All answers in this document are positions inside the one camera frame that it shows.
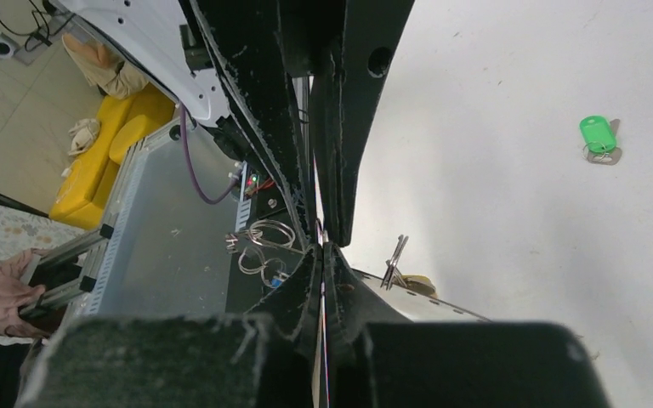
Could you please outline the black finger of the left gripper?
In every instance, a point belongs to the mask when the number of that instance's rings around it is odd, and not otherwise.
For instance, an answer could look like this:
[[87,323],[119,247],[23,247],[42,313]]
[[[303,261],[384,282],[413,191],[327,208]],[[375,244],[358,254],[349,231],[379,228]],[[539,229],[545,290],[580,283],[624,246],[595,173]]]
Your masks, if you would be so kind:
[[411,1],[315,1],[315,72],[309,98],[324,227],[351,242],[358,174]]
[[193,1],[230,111],[286,203],[299,243],[315,242],[315,197],[277,1]]

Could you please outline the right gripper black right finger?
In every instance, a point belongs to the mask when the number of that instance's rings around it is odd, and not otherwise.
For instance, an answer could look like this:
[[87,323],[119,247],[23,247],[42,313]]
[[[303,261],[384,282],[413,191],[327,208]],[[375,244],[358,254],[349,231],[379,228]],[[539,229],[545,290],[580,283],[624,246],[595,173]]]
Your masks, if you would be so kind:
[[606,407],[587,350],[547,322],[413,322],[323,248],[335,407]]

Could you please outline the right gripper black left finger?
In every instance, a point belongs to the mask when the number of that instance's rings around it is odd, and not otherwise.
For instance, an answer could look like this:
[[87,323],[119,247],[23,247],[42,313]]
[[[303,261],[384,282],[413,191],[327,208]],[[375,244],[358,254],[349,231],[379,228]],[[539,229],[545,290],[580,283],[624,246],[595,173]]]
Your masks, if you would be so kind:
[[244,313],[97,314],[38,356],[19,407],[309,407],[315,252]]

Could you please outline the yellow tagged key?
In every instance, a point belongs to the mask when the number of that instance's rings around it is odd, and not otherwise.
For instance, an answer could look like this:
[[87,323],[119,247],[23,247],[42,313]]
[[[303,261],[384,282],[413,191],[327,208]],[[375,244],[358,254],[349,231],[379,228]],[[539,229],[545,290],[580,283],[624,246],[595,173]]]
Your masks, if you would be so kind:
[[430,278],[424,275],[404,275],[403,281],[405,282],[406,288],[412,292],[430,298],[438,297],[434,284]]

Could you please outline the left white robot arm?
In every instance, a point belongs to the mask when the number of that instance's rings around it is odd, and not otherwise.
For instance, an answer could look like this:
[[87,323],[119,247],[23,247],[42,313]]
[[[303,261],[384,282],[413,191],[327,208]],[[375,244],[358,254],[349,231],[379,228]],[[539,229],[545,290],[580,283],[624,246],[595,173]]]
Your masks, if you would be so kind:
[[64,1],[281,192],[298,240],[351,242],[358,174],[410,1]]

